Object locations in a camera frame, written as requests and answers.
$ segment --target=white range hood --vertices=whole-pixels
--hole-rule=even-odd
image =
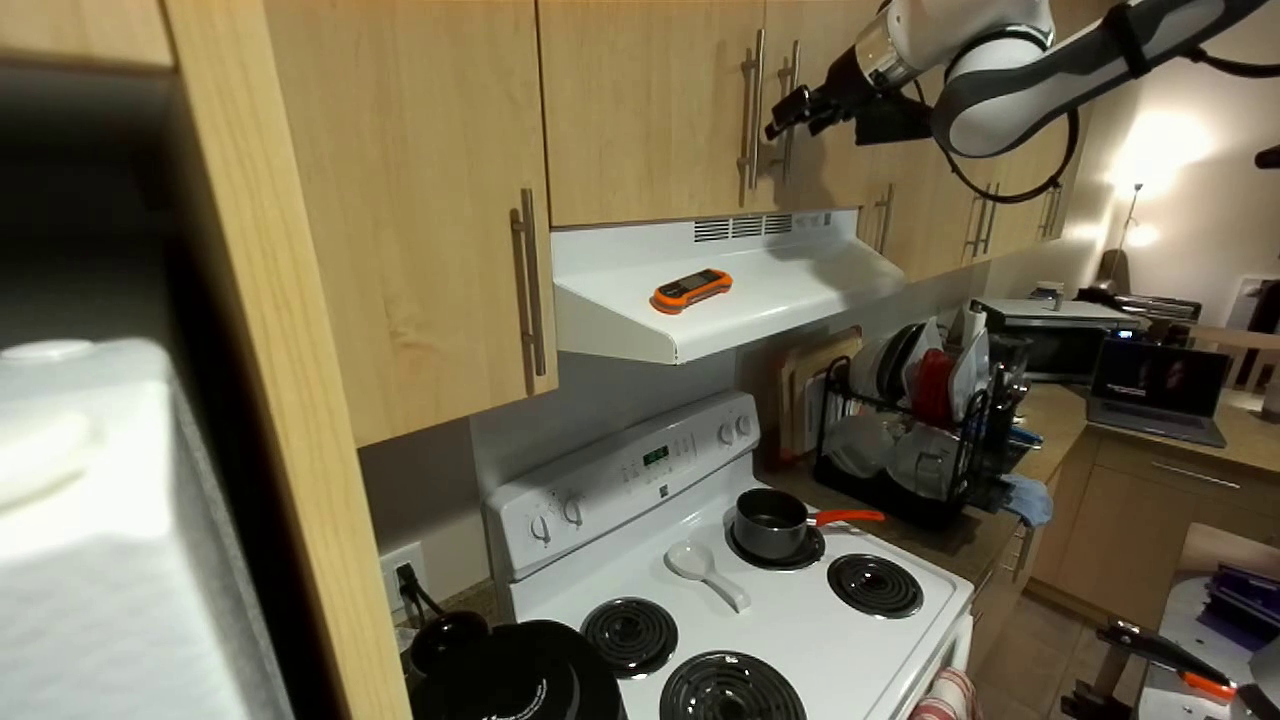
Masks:
[[[900,267],[851,230],[851,212],[805,212],[790,230],[697,238],[697,223],[553,230],[559,351],[688,365],[900,287]],[[648,296],[720,267],[733,293],[664,314]]]

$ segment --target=wooden cabinet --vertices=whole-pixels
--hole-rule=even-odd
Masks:
[[[311,218],[297,177],[265,0],[164,0],[183,138],[204,156],[212,255],[241,328],[282,509],[311,587],[333,717],[409,717],[375,535],[357,463]]]
[[[268,27],[357,439],[555,387],[532,0],[268,0]]]
[[[0,60],[171,67],[158,0],[4,0]]]
[[[553,223],[754,208],[763,0],[538,0]]]
[[[863,0],[768,0],[763,9],[763,121],[774,100],[795,83],[822,83],[837,54],[854,42],[854,30],[872,24],[880,5]],[[854,208],[875,201],[883,185],[883,161],[900,161],[900,147],[858,147],[851,124],[832,124],[820,134],[795,126],[763,150],[763,177],[754,208]]]
[[[1029,193],[1061,162],[1064,131],[1064,124],[1052,124],[1008,156],[961,161],[961,166],[993,194]],[[894,166],[875,162],[875,170],[893,177],[894,186],[883,255],[900,263],[907,278],[941,275],[1061,235],[1061,193],[1042,193],[1025,204],[997,204],[974,194],[941,147],[928,150],[931,156],[913,156]]]
[[[1001,649],[1002,628],[1025,594],[1025,585],[1031,576],[1031,563],[1029,563],[1031,549],[1034,549],[1034,531],[1029,526],[1008,531],[1002,551],[971,591],[974,637],[971,637],[968,668],[974,672],[989,672],[993,649]]]
[[[553,223],[854,208],[851,124],[763,143],[768,112],[820,83],[875,5],[542,0]]]
[[[1280,541],[1280,477],[1093,431],[1054,486],[1034,580],[1096,610],[1157,622],[1188,525]]]

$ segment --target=microwave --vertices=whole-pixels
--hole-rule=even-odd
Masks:
[[[1143,318],[1086,298],[974,298],[989,312],[993,360],[1025,383],[1086,383],[1109,334],[1135,334]]]

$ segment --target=red object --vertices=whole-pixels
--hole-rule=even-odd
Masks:
[[[875,510],[875,509],[822,509],[822,510],[812,510],[812,525],[815,526],[828,526],[828,525],[883,525],[883,510]]]
[[[1209,674],[1201,674],[1201,672],[1178,672],[1178,678],[1182,678],[1188,692],[1210,696],[1210,698],[1221,698],[1221,702],[1232,702],[1232,698],[1237,698],[1237,686],[1232,686],[1232,684],[1216,684],[1216,678],[1209,678]]]
[[[950,426],[950,356],[931,346],[913,369],[913,417],[931,426]]]
[[[704,273],[692,273],[692,275],[677,275],[671,284],[659,284],[648,302],[654,312],[669,312],[669,314],[681,314],[688,302],[699,302],[709,296],[720,296],[733,287],[733,275],[720,273],[720,267],[704,267]]]

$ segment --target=upper cabinet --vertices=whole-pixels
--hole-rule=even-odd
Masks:
[[[863,238],[904,267],[907,278],[941,275],[1002,251],[1025,251],[1064,230],[1064,194],[1072,194],[1077,161],[1064,166],[1061,185],[1038,194],[1016,204],[989,201],[1025,194],[1064,162],[1064,117],[1002,156],[955,161],[955,166],[989,194],[971,193],[931,138],[904,147],[913,150],[872,162],[880,201],[863,204],[863,212],[872,212],[863,223],[872,235],[863,230]]]
[[[268,20],[357,439],[555,387],[532,0]]]
[[[553,223],[851,208],[851,124],[768,112],[872,20],[858,0],[538,0]]]
[[[538,0],[553,223],[746,212],[763,0]]]
[[[763,104],[788,96],[795,83],[822,83],[837,54],[854,42],[854,30],[872,24],[880,5],[869,0],[768,0],[763,30]],[[854,208],[875,194],[883,162],[907,161],[913,147],[858,147],[851,124],[832,124],[820,134],[795,126],[790,134],[754,147],[759,150],[759,208]]]
[[[4,0],[0,60],[171,67],[154,0]]]

